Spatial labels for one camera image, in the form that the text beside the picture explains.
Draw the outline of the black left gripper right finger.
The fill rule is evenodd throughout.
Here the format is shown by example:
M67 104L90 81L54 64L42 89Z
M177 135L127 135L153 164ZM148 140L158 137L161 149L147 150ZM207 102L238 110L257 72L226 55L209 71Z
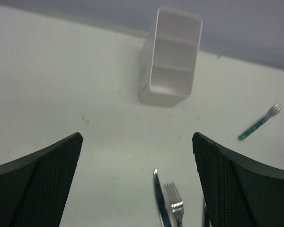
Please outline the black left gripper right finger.
M213 227L284 227L284 170L196 132L193 154Z

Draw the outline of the teal handled knife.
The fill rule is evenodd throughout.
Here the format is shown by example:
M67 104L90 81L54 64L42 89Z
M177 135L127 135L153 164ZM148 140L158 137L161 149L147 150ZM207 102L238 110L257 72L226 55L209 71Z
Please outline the teal handled knife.
M170 218L168 215L168 211L166 208L162 188L160 185L160 180L159 180L157 169L154 169L154 173L153 173L153 187L154 187L154 195L155 195L155 200L157 204L157 209L159 212L161 225L163 227L172 227Z

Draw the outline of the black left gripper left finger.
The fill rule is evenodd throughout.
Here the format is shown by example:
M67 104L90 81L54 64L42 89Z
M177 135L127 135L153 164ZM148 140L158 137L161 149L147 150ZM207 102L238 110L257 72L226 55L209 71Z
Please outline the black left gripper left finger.
M76 132L0 165L0 227L58 227L80 157Z

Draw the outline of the teal handled fork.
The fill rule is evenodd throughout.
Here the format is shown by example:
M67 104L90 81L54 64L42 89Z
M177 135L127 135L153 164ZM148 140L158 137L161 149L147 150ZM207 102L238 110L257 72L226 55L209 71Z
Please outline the teal handled fork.
M264 125L270 118L279 114L282 110L284 110L284 106L280 103L277 103L274 106L272 106L264 116L259 118L251 126L249 126L245 131L243 131L243 133L241 133L238 136L238 140L242 141L242 140L246 139L254 131L256 131L259 127Z

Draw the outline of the dark handled fork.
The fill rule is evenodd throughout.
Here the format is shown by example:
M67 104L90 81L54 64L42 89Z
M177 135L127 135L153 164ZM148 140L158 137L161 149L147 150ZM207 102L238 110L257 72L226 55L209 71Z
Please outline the dark handled fork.
M171 211L174 215L177 227L182 227L184 216L184 202L180 196L180 193L174 182L165 184L164 188L169 197Z

